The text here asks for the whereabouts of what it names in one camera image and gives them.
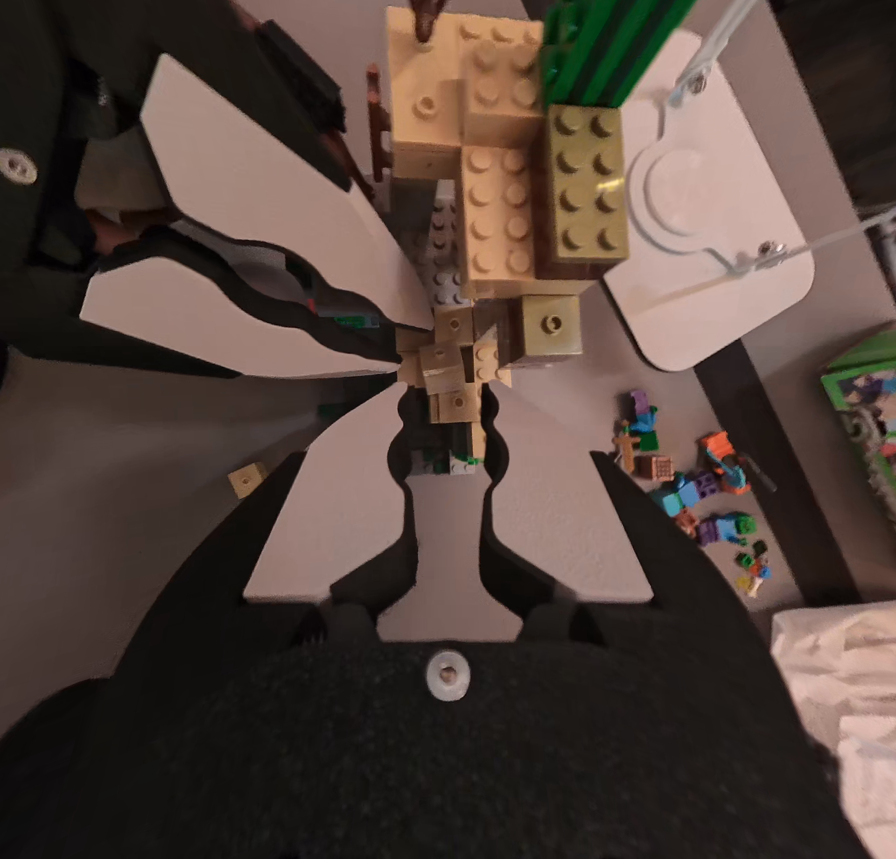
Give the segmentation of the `white paper bag pile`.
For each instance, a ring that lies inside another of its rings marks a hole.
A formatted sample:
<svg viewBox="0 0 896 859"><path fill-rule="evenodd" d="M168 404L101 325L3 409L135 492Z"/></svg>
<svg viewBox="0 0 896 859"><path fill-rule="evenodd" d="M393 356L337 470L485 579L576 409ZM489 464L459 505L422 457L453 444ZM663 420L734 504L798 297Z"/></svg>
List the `white paper bag pile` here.
<svg viewBox="0 0 896 859"><path fill-rule="evenodd" d="M804 728L835 758L872 857L895 856L895 602L777 613L770 651Z"/></svg>

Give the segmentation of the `person's left hand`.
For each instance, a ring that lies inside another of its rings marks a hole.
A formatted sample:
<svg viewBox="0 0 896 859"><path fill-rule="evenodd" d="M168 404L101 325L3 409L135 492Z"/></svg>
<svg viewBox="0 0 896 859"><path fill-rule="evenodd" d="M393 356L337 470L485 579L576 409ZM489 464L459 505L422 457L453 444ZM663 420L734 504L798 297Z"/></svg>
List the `person's left hand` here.
<svg viewBox="0 0 896 859"><path fill-rule="evenodd" d="M106 256L118 246L139 239L149 227L141 221L136 224L121 224L97 210L86 210L85 216L94 233L94 251L100 256Z"/></svg>

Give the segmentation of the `white book stand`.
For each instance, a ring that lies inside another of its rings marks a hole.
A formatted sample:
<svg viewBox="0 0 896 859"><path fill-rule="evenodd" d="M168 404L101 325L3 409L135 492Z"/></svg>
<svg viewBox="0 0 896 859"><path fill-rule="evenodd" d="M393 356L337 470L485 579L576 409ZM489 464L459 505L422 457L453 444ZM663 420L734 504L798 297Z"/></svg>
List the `white book stand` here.
<svg viewBox="0 0 896 859"><path fill-rule="evenodd" d="M629 257L604 279L644 359L681 372L800 302L806 241L717 60L758 0L733 0L701 42L678 29L621 107Z"/></svg>

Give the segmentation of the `green toy set box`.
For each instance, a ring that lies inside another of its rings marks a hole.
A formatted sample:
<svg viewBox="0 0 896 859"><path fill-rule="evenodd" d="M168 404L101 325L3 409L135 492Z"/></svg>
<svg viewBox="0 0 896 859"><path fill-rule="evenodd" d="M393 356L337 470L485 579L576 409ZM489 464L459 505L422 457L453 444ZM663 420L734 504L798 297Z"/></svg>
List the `green toy set box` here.
<svg viewBox="0 0 896 859"><path fill-rule="evenodd" d="M835 358L823 390L866 469L884 515L895 525L895 324L890 322Z"/></svg>

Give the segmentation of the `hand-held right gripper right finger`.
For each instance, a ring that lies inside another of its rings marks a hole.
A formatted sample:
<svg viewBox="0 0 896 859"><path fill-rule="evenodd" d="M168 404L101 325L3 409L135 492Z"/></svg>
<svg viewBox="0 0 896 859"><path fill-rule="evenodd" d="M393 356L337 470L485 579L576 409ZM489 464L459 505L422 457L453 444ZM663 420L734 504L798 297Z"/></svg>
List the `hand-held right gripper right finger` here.
<svg viewBox="0 0 896 859"><path fill-rule="evenodd" d="M585 442L518 390L483 394L491 531L573 596L645 604L651 585Z"/></svg>

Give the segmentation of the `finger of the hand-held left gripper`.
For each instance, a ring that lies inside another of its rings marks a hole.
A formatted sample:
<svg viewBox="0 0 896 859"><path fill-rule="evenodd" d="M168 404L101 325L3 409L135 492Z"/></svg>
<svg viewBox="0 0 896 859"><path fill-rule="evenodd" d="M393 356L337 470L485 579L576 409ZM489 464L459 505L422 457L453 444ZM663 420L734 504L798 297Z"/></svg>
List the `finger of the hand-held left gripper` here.
<svg viewBox="0 0 896 859"><path fill-rule="evenodd" d="M433 328L414 268L356 183L342 190L167 54L140 123L187 218L236 243L304 260L393 324Z"/></svg>
<svg viewBox="0 0 896 859"><path fill-rule="evenodd" d="M394 349L258 292L190 239L118 247L91 277L80 319L257 378L386 374L401 364Z"/></svg>

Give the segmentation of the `grey desk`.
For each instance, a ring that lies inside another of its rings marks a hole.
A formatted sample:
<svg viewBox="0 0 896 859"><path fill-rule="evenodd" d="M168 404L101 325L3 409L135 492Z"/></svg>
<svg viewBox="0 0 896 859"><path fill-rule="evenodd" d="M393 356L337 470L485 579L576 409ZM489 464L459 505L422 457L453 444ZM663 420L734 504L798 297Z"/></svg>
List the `grey desk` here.
<svg viewBox="0 0 896 859"><path fill-rule="evenodd" d="M401 0L238 0L274 18L342 84L351 128L363 127L363 69L383 53L384 9ZM721 60L805 235L855 220L840 172L778 26L751 13ZM795 307L759 327L745 350L785 430L837 548L799 510L771 525L776 569L754 603L770 615L800 604L894 599L894 533L871 495L819 384L820 369L894 318L867 241L816 257ZM591 450L608 450L616 396L644 387L678 465L728 419L698 374L657 372L638 356L600 289L583 300L585 355L513 376L513 388ZM227 475L263 460L270 472L320 431L319 403L342 383L208 380L31 360L13 353L2 388L2 732L43 698L109 674L164 585L238 500ZM497 641L518 625L476 583L478 511L487 481L415 477L418 586L380 630L409 641Z"/></svg>

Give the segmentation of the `toy brick building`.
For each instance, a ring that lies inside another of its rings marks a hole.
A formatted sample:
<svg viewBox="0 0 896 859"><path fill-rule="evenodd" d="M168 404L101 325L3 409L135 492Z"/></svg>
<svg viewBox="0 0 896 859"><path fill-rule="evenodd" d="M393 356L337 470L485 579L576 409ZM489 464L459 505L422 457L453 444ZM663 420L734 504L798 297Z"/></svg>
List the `toy brick building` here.
<svg viewBox="0 0 896 859"><path fill-rule="evenodd" d="M479 399L511 368L581 352L581 293L629 257L621 107L697 0L537 0L540 20L386 11L391 109L366 73L375 181L428 293L433 338L396 332L417 393L415 474L485 460ZM466 384L429 395L419 349L454 342Z"/></svg>

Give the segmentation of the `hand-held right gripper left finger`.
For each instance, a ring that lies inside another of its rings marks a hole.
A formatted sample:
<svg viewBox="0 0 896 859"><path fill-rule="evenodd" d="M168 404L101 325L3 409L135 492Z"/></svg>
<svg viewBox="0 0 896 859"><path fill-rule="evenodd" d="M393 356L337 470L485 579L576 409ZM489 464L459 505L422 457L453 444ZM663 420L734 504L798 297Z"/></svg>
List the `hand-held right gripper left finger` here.
<svg viewBox="0 0 896 859"><path fill-rule="evenodd" d="M249 602L394 604L416 583L419 544L399 438L402 382L309 447L245 586Z"/></svg>

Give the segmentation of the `tan toy brick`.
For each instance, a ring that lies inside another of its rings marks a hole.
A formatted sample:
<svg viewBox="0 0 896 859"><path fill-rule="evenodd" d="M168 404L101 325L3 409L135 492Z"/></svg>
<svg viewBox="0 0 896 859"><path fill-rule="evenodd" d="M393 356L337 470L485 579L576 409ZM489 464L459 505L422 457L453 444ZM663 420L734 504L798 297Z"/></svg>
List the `tan toy brick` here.
<svg viewBox="0 0 896 859"><path fill-rule="evenodd" d="M234 495L241 501L260 487L267 477L268 471L265 464L257 461L229 472L227 479Z"/></svg>
<svg viewBox="0 0 896 859"><path fill-rule="evenodd" d="M438 342L419 349L420 367L427 394L463 389L466 375L461 348L454 342Z"/></svg>

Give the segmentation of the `pile of small toy figures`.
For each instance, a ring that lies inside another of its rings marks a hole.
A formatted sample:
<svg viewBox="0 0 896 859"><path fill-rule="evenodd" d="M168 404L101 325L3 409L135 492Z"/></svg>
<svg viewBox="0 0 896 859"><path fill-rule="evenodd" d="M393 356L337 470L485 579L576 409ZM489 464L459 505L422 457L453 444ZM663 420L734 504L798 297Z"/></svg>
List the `pile of small toy figures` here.
<svg viewBox="0 0 896 859"><path fill-rule="evenodd" d="M773 575L768 544L758 537L758 519L745 509L706 508L710 500L752 492L746 472L752 460L735 451L725 430L716 430L697 440L697 466L679 469L661 452L658 408L648 394L643 389L622 394L620 409L612 437L616 465L648 484L649 498L700 548L734 547L735 589L753 602Z"/></svg>

